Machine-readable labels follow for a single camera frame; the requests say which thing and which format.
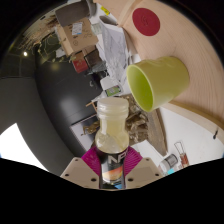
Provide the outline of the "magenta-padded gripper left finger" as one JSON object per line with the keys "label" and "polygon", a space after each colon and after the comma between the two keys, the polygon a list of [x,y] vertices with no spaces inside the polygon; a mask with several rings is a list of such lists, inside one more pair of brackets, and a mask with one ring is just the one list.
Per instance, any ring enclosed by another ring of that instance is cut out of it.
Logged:
{"label": "magenta-padded gripper left finger", "polygon": [[100,161],[95,148],[89,149],[81,158],[74,157],[61,174],[64,178],[84,188],[100,187]]}

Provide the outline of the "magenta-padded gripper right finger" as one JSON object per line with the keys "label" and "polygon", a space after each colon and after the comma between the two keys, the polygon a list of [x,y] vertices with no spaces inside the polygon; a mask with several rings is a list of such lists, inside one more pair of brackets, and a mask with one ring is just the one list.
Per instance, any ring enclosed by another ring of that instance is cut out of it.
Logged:
{"label": "magenta-padded gripper right finger", "polygon": [[143,158],[132,147],[128,148],[123,173],[126,189],[140,188],[163,177],[151,158]]}

